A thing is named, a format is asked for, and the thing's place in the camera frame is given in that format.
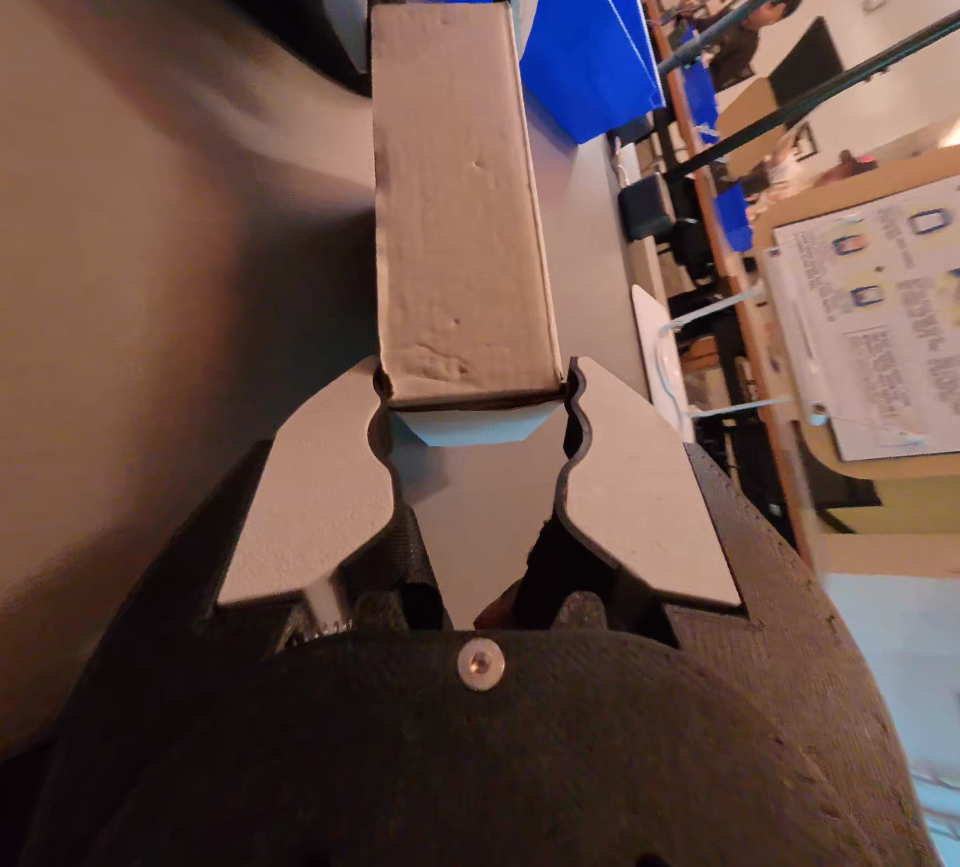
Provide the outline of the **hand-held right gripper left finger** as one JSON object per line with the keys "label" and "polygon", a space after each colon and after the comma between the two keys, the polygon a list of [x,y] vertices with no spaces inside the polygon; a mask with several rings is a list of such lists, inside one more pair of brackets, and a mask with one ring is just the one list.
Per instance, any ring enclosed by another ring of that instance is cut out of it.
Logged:
{"label": "hand-held right gripper left finger", "polygon": [[219,589],[219,606],[303,600],[318,633],[350,629],[344,564],[397,512],[370,428],[383,413],[371,355],[300,405],[273,439]]}

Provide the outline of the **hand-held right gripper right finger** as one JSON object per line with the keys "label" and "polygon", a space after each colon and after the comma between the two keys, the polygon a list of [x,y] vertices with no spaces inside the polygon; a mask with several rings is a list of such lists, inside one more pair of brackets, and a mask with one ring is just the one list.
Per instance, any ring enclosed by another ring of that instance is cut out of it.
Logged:
{"label": "hand-held right gripper right finger", "polygon": [[688,447],[643,395],[570,359],[557,517],[576,542],[656,597],[738,609],[741,593]]}

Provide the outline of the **large blue plastic bin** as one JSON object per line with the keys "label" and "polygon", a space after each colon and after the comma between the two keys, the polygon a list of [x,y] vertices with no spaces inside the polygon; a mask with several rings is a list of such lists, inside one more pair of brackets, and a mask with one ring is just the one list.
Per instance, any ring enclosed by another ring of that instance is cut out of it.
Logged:
{"label": "large blue plastic bin", "polygon": [[640,0],[538,0],[521,80],[584,144],[665,105]]}

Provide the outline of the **long cardboard box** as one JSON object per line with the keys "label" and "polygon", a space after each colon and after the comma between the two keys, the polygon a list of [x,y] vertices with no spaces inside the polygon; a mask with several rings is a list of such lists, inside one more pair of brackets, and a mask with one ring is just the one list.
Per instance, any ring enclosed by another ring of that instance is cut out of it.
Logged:
{"label": "long cardboard box", "polygon": [[370,18],[379,358],[427,445],[523,441],[565,384],[507,4]]}

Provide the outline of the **wooden-top office desk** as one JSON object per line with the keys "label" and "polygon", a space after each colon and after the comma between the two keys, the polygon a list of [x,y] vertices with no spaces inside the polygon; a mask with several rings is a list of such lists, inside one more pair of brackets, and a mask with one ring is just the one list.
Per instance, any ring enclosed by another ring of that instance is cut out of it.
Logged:
{"label": "wooden-top office desk", "polygon": [[[641,0],[641,5],[644,14],[651,19],[649,35],[654,46],[654,60],[659,65],[660,61],[665,61],[673,53],[668,34],[661,23],[664,12],[660,0]],[[692,160],[701,153],[702,144],[693,124],[681,70],[674,69],[661,83],[663,89],[669,92],[680,142],[686,150],[687,158]],[[669,129],[664,137],[669,145],[665,161],[667,173],[677,174],[681,183],[689,182],[693,185],[690,188],[681,188],[681,191],[686,194],[690,194],[691,189],[696,191],[699,219],[713,257],[717,289],[727,298],[751,292],[755,295],[722,307],[717,313],[704,318],[720,318],[712,325],[711,336],[715,342],[715,353],[724,371],[729,399],[738,404],[780,401],[751,408],[754,413],[751,413],[751,410],[742,410],[723,417],[736,418],[738,425],[741,421],[762,425],[765,439],[759,442],[759,448],[767,453],[764,454],[766,459],[761,466],[769,469],[763,471],[763,478],[757,474],[756,479],[763,479],[766,493],[778,495],[778,499],[775,497],[773,501],[764,498],[762,505],[765,509],[769,508],[771,502],[778,506],[779,513],[770,514],[773,518],[771,523],[784,537],[786,534],[790,535],[786,539],[797,550],[800,558],[812,568],[811,530],[816,534],[817,525],[813,523],[812,527],[810,526],[810,504],[806,503],[802,496],[804,493],[809,494],[809,491],[805,487],[806,478],[801,473],[804,464],[802,457],[798,455],[792,426],[795,416],[793,400],[788,385],[784,386],[784,378],[778,375],[778,371],[771,364],[772,339],[761,309],[766,306],[772,310],[772,303],[760,291],[759,273],[747,273],[740,253],[728,242],[717,213],[716,188],[709,166],[688,174],[680,174],[680,164],[671,153],[675,148]]]}

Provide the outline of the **person's right hand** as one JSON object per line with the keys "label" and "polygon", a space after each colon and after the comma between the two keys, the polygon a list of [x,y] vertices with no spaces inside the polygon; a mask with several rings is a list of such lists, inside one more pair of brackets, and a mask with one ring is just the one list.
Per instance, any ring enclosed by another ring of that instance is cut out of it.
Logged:
{"label": "person's right hand", "polygon": [[517,619],[516,605],[522,580],[517,580],[492,600],[473,621],[473,630],[479,634],[522,630]]}

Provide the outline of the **clear document stand white base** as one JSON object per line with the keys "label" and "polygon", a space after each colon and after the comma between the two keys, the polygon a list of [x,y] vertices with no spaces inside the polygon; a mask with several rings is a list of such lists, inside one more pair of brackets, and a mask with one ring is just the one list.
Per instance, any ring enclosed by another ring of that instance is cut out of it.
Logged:
{"label": "clear document stand white base", "polygon": [[[777,273],[769,261],[774,259],[773,232],[789,223],[810,220],[815,215],[851,211],[856,202],[880,201],[907,189],[918,189],[932,184],[936,175],[956,175],[959,172],[959,147],[938,149],[919,157],[897,161],[889,167],[853,177],[823,187],[805,191],[788,199],[763,214],[753,232],[761,245],[762,280],[752,287],[740,282],[741,290],[732,297],[670,319],[666,309],[654,306],[654,298],[639,285],[631,289],[633,310],[642,346],[644,367],[651,385],[652,403],[685,440],[693,436],[693,422],[709,417],[728,417],[736,413],[762,409],[773,405],[795,405],[800,411],[799,425],[807,448],[830,470],[866,480],[922,480],[939,477],[957,477],[959,454],[923,453],[912,456],[888,456],[870,462],[843,465],[834,453],[836,444],[828,438],[828,427],[833,422],[831,408],[814,398],[814,393],[826,387],[825,375],[817,365],[812,347],[805,346],[800,353],[805,335],[801,332],[800,314],[795,307],[779,306],[786,297],[771,293],[776,284],[768,275]],[[787,393],[771,393],[768,374],[772,361],[759,360],[754,372],[761,396],[737,406],[700,410],[690,406],[684,385],[676,344],[676,333],[694,320],[704,319],[724,309],[738,308],[756,298],[773,305],[774,328],[772,342],[784,350],[785,377],[790,383]]]}

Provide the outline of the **small blue bin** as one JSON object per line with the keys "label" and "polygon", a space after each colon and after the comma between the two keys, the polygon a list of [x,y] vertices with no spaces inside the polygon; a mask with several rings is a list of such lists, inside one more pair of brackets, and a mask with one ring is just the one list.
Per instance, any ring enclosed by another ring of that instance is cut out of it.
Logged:
{"label": "small blue bin", "polygon": [[720,191],[713,204],[728,246],[739,254],[748,253],[753,248],[753,229],[747,195],[741,182],[736,180]]}
{"label": "small blue bin", "polygon": [[714,146],[721,140],[717,124],[719,108],[710,69],[703,53],[675,69],[671,76],[678,80],[686,98],[691,127],[702,147]]}

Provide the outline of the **printed instruction sheet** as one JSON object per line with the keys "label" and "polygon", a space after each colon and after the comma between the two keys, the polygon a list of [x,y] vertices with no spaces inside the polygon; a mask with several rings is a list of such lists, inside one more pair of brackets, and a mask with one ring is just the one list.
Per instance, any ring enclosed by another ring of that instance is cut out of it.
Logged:
{"label": "printed instruction sheet", "polygon": [[842,462],[958,453],[958,184],[771,231],[767,279],[800,402]]}

